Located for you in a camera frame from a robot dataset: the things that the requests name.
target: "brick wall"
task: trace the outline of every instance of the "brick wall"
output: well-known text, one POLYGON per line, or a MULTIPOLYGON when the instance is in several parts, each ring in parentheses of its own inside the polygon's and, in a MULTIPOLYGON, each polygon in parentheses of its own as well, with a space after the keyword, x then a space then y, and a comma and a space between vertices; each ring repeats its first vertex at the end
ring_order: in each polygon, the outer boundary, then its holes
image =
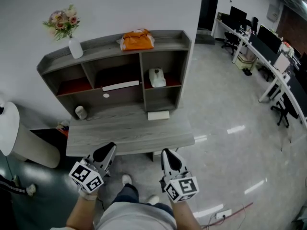
POLYGON ((284 40, 289 40, 291 46, 301 54, 307 53, 307 21, 286 6, 283 9, 277 33, 284 40))

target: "sneaker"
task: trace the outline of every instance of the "sneaker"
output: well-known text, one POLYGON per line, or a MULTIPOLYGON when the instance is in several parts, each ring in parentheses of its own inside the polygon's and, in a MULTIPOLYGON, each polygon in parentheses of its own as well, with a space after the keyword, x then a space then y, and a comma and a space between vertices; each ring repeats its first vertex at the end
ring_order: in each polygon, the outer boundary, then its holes
POLYGON ((27 191, 28 195, 32 197, 34 193, 36 192, 36 186, 34 184, 31 184, 25 190, 27 191))
POLYGON ((123 183, 123 186, 125 186, 126 184, 132 185, 131 176, 128 175, 128 174, 123 174, 123 176, 121 178, 121 182, 123 183))
POLYGON ((19 187, 19 178, 18 178, 17 175, 14 175, 13 182, 14 182, 15 186, 19 187))
POLYGON ((151 195, 147 200, 147 204, 155 205, 160 202, 160 198, 157 195, 151 195))

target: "white cylindrical table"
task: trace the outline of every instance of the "white cylindrical table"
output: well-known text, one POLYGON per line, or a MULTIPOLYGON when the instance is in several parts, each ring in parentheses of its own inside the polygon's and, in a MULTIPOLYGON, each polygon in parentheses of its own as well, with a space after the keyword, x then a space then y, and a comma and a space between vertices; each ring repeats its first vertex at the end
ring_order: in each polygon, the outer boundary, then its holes
POLYGON ((20 123, 17 107, 12 102, 4 105, 0 115, 0 150, 5 156, 30 159, 49 168, 59 164, 59 150, 45 142, 20 123))

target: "white t-shirt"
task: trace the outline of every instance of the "white t-shirt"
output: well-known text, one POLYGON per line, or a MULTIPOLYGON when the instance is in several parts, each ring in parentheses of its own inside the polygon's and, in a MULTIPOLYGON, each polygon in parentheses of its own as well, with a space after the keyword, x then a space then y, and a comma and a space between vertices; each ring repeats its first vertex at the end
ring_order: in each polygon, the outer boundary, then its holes
MULTIPOLYGON (((95 230, 176 230, 175 219, 166 211, 149 205, 113 203, 103 214, 95 230)), ((52 228, 51 230, 72 230, 52 228)))

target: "striped pants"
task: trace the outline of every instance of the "striped pants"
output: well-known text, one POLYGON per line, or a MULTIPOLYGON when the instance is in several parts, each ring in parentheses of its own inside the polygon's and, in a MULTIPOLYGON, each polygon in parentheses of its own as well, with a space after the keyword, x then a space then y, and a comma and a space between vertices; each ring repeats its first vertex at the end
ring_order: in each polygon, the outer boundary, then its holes
POLYGON ((13 181, 9 181, 9 180, 5 179, 2 175, 0 175, 0 189, 4 189, 6 191, 10 191, 10 192, 16 193, 16 194, 27 195, 27 192, 26 192, 24 187, 16 186, 13 181))

